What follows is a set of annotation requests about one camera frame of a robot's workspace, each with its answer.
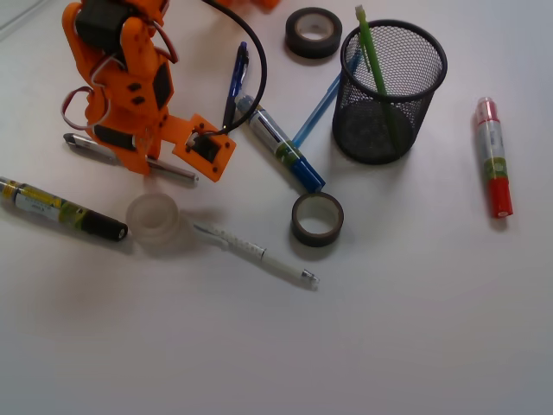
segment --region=orange robot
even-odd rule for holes
[[[163,32],[169,0],[81,0],[63,14],[63,29],[88,86],[69,95],[62,115],[76,130],[86,131],[113,152],[129,170],[147,175],[147,157],[157,159],[162,141],[175,145],[179,158],[217,182],[236,144],[202,116],[173,117],[168,103],[173,96],[169,63],[178,61]],[[167,49],[156,48],[151,38],[159,33]],[[76,93],[88,93],[87,125],[65,115]]]

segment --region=black mesh pencil holder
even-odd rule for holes
[[[440,43],[415,25],[369,23],[387,95],[378,93],[359,44],[359,28],[341,51],[342,75],[334,113],[336,143],[352,159],[386,164],[404,156],[421,129],[448,60]]]

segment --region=silver pen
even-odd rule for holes
[[[119,160],[113,151],[111,151],[107,147],[104,147],[103,145],[96,143],[89,137],[80,136],[79,134],[67,133],[63,136],[63,138],[66,140],[67,145],[69,145],[70,147],[78,150],[90,151],[95,156],[100,156],[101,158],[104,158],[106,161],[112,164],[119,163]],[[184,179],[191,184],[197,183],[200,179],[198,175],[191,171],[179,169],[177,167],[171,166],[170,164],[160,162],[159,160],[148,158],[147,162],[154,171],[161,172],[166,176],[174,177],[179,180]]]

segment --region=white pen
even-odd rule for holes
[[[70,147],[74,147],[79,150],[91,151],[95,155],[105,158],[109,163],[118,163],[118,158],[115,156],[115,153],[113,151],[111,151],[107,147],[99,145],[95,141],[92,141],[89,137],[68,133],[64,135],[63,138],[66,140],[67,145],[69,145]],[[151,158],[147,159],[147,162],[154,171],[161,172],[166,176],[171,176],[181,180],[184,179],[192,184],[195,184],[197,183],[197,181],[199,181],[198,175],[191,171],[178,169],[169,164],[160,162],[159,160],[153,160]]]
[[[217,240],[218,242],[223,242],[224,246],[232,246],[238,249],[239,251],[244,252],[250,255],[251,257],[257,259],[263,265],[267,265],[276,270],[285,272],[286,274],[290,275],[292,278],[297,278],[299,281],[309,284],[311,288],[314,290],[317,289],[320,283],[320,279],[316,277],[313,272],[309,272],[307,270],[302,270],[299,268],[295,268],[291,265],[288,265],[285,262],[281,261],[280,259],[277,259],[271,256],[267,252],[267,249],[262,248],[261,246],[252,244],[251,242],[247,242],[245,240],[241,240],[237,238],[235,235],[233,235],[232,233],[228,233],[227,231],[219,229],[216,226],[211,224],[198,222],[196,220],[192,220],[192,224],[194,226],[194,230],[197,233],[203,236],[207,236],[209,239]]]

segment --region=blue pen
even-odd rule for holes
[[[359,64],[360,54],[357,53],[351,63],[351,70],[355,71],[357,69],[357,66]],[[303,127],[297,132],[296,136],[292,140],[294,145],[297,148],[300,148],[300,146],[303,144],[305,139],[308,137],[308,135],[311,133],[311,131],[314,129],[314,127],[317,125],[317,123],[321,120],[321,117],[324,115],[324,113],[327,111],[328,107],[336,98],[338,95],[338,90],[340,89],[340,77],[342,74],[338,75],[336,80],[333,82],[333,84],[328,88],[327,94],[324,96],[324,98],[321,100],[319,105],[315,108],[313,113],[309,116],[308,120],[305,122]]]
[[[248,53],[248,44],[243,41],[238,48],[236,63],[234,64],[234,71],[232,72],[231,88],[228,92],[228,98],[226,99],[225,116],[223,117],[223,128],[231,125],[234,120],[234,113],[236,111],[235,99],[242,89],[242,83],[248,72],[249,64],[250,55]]]

